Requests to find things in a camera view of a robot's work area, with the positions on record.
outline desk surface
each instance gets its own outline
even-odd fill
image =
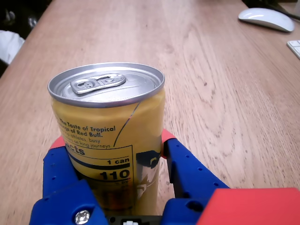
[[[0,79],[0,224],[27,224],[60,135],[47,83],[113,61],[166,75],[165,128],[233,188],[300,188],[300,62],[292,34],[237,20],[239,0],[55,0]],[[161,162],[157,209],[173,197]]]

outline yellow can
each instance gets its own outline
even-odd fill
[[[134,63],[78,67],[49,82],[71,162],[108,215],[156,214],[164,82]]]

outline metal screw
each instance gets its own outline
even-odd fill
[[[77,225],[79,224],[85,224],[88,222],[90,218],[90,213],[87,210],[82,210],[80,212],[78,212],[75,216],[75,223]]]

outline white mouse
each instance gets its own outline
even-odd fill
[[[286,15],[267,8],[249,8],[239,14],[239,19],[277,30],[292,32],[294,22]]]

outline keyboard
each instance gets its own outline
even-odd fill
[[[288,41],[287,46],[289,46],[292,52],[300,59],[300,40]]]

